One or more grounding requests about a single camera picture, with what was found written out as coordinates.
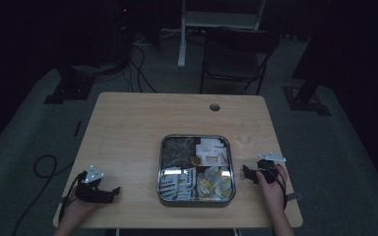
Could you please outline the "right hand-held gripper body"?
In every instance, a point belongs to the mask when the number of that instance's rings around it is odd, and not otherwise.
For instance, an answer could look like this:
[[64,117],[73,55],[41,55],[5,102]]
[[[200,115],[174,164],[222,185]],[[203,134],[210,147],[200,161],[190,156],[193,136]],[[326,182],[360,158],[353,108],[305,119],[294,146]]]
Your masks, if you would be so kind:
[[286,162],[286,158],[272,151],[266,154],[259,154],[258,157],[259,171],[264,175],[268,183],[274,183],[279,175],[276,163]]

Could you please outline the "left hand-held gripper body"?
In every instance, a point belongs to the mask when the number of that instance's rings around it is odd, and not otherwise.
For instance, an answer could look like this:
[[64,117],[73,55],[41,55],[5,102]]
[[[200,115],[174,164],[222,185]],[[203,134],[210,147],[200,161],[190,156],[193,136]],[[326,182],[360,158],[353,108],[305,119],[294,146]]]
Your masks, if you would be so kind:
[[86,203],[94,203],[96,196],[108,196],[108,192],[98,188],[103,176],[102,172],[91,165],[88,171],[84,171],[78,175],[78,186],[75,196]]

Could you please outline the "person's right hand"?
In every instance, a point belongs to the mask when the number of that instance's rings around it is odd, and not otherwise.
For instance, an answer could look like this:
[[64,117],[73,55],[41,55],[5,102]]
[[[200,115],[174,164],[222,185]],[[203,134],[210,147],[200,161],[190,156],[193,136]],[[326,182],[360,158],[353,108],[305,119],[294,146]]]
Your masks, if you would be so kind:
[[271,212],[278,210],[284,211],[285,182],[287,180],[287,174],[281,165],[277,164],[276,168],[279,172],[279,175],[276,181],[272,184],[269,184],[266,181],[264,175],[261,172],[256,172],[259,184],[262,188],[265,203],[270,214]]

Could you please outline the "person's left hand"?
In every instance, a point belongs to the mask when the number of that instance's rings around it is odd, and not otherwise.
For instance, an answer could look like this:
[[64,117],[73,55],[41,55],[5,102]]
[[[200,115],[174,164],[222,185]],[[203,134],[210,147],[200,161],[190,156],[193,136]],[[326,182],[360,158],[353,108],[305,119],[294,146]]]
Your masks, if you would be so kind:
[[59,225],[75,228],[79,226],[95,209],[95,204],[73,201],[66,206]]

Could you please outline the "pile of round yellow-label bags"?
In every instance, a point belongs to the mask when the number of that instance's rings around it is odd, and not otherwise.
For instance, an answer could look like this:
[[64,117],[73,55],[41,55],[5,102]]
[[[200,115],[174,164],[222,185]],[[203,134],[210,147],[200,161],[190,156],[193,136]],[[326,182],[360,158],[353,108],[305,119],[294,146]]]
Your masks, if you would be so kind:
[[197,175],[197,195],[200,199],[228,201],[233,193],[232,177],[227,167],[211,166]]

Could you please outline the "pile of white orange packets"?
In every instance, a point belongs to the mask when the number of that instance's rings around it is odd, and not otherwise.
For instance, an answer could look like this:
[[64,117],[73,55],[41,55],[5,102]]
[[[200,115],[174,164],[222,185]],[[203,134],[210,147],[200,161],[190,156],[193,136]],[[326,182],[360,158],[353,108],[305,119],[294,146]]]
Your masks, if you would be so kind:
[[222,139],[202,138],[195,151],[200,166],[228,166],[227,147]]

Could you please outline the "pile of white striped packets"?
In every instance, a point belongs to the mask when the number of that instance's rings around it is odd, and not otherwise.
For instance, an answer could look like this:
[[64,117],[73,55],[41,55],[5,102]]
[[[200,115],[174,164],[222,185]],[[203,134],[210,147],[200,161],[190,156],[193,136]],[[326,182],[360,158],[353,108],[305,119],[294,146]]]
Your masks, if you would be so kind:
[[196,196],[196,174],[194,167],[182,169],[170,167],[159,175],[158,192],[166,200],[187,201]]

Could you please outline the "pile of dark tea bags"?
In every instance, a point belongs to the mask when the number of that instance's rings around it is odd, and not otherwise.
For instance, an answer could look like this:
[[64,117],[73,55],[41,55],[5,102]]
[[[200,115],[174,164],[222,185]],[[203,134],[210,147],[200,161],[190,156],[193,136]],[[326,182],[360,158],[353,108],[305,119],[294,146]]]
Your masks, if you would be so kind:
[[166,138],[161,146],[161,166],[191,167],[195,155],[195,140],[187,137]]

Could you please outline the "black stand base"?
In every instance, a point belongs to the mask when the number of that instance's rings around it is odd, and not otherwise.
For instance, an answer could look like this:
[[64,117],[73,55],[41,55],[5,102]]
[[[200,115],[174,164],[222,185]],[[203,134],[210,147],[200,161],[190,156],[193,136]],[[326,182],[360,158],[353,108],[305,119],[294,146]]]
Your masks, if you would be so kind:
[[65,100],[87,100],[95,77],[85,75],[71,66],[56,68],[60,75],[60,81],[54,90],[44,101],[45,104],[62,104]]
[[315,39],[310,37],[292,75],[295,79],[303,80],[303,84],[300,87],[283,86],[283,93],[291,110],[313,111],[319,116],[330,116],[328,107],[320,101],[316,93],[321,84],[316,76],[318,60],[314,59],[317,49]]

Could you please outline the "black folding chair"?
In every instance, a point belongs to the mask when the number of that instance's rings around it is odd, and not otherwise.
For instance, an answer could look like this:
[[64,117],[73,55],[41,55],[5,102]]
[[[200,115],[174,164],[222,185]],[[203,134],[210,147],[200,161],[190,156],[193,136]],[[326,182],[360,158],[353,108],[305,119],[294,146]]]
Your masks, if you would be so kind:
[[245,83],[258,82],[259,94],[267,64],[280,44],[271,31],[213,28],[206,34],[199,93],[206,78]]

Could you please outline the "white desk frame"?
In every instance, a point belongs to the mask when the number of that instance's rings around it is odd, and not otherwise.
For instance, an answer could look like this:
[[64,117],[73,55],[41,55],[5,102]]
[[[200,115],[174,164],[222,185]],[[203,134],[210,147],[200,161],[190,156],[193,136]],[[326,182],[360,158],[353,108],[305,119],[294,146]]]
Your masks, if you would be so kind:
[[180,46],[177,58],[177,67],[184,68],[186,64],[186,28],[219,28],[257,30],[260,26],[262,15],[267,0],[259,0],[258,10],[255,14],[246,13],[220,13],[188,11],[186,0],[181,0],[180,19]]

